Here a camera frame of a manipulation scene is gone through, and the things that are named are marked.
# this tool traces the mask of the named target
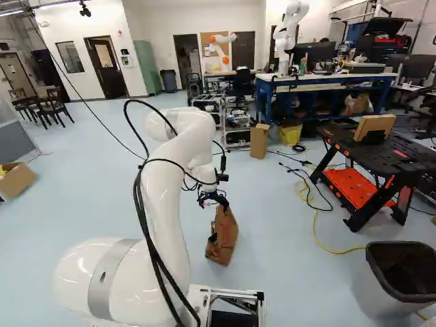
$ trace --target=gray trash bin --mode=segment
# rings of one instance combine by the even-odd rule
[[[161,77],[166,93],[177,92],[176,71],[174,69],[161,70]]]
[[[353,280],[360,308],[373,318],[409,315],[436,303],[436,252],[423,243],[367,245],[367,263]]]

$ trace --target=blue workbench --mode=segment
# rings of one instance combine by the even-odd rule
[[[313,93],[321,91],[370,91],[381,90],[381,97],[378,104],[374,104],[374,114],[380,114],[389,94],[392,81],[397,74],[333,74],[329,76],[307,74],[299,76],[298,81],[295,77],[278,78],[274,74],[256,74],[256,119],[261,119],[265,124],[271,123],[271,104],[275,93],[288,93],[295,95],[298,93]],[[313,106],[308,108],[308,114],[303,120],[339,119],[351,116],[341,116],[334,112],[330,114],[314,115]]]

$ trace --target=yellow cable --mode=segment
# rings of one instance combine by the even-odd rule
[[[425,320],[425,321],[429,320],[428,317],[426,317],[425,315],[423,315],[423,314],[422,314],[421,312],[419,312],[419,311],[416,311],[415,314],[416,314],[419,318],[421,318],[422,320]]]
[[[302,189],[300,189],[298,187],[299,185],[302,185],[304,187]],[[313,196],[309,196],[309,198],[307,198],[307,194],[306,194],[306,196],[304,196],[302,194],[304,191],[309,191],[309,188],[308,188],[308,185],[307,185],[307,179],[306,178],[305,178],[304,182],[303,181],[296,182],[294,184],[294,187],[295,187],[295,190],[296,190],[296,192],[298,194],[298,197],[301,200],[304,200],[304,201],[308,202],[309,204],[313,205]],[[333,251],[333,250],[327,249],[325,246],[323,246],[323,244],[321,243],[321,241],[319,240],[319,238],[316,235],[315,227],[316,227],[316,219],[318,217],[318,213],[319,213],[319,211],[315,210],[315,214],[313,215],[312,233],[313,233],[313,237],[314,237],[316,243],[318,244],[318,246],[321,249],[323,249],[324,251],[327,251],[327,252],[329,252],[331,254],[336,254],[336,255],[342,255],[342,254],[347,254],[347,253],[350,253],[350,252],[353,252],[353,251],[356,251],[356,250],[365,250],[366,249],[366,247],[352,247],[351,249],[348,249],[348,250],[345,250],[345,251]]]

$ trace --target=robotic arm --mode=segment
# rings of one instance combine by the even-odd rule
[[[147,116],[147,134],[155,140],[167,141],[149,161],[167,159],[176,162],[196,178],[210,183],[203,185],[204,198],[211,198],[211,194],[213,198],[217,173],[211,165],[215,136],[212,116],[201,110],[181,108],[168,111],[166,118],[178,136],[158,114]],[[142,171],[140,185],[153,244],[186,296],[190,287],[190,268],[179,219],[184,177],[185,173],[174,164],[149,162]],[[184,305],[167,279],[164,283],[176,312],[183,317]],[[97,238],[76,245],[58,263],[53,285],[57,298],[67,308],[79,312],[89,326],[176,325],[159,288],[144,239]]]
[[[286,50],[292,50],[296,43],[296,28],[309,12],[309,4],[304,0],[291,0],[286,6],[285,17],[276,29],[272,37],[279,51],[279,77],[288,75],[290,56]]]
[[[236,39],[237,36],[235,33],[232,33],[229,36],[222,36],[220,34],[212,35],[209,39],[209,42],[212,44],[213,50],[215,50],[219,55],[219,63],[221,65],[222,72],[230,72],[232,71],[232,68],[230,67],[230,59],[228,56],[225,55],[221,44],[231,43],[234,42]]]

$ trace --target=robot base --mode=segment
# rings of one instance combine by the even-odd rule
[[[202,321],[201,327],[266,326],[266,303],[263,292],[212,289],[203,285],[191,285],[187,299],[197,311]],[[196,321],[187,311],[184,318],[187,327],[197,327]]]

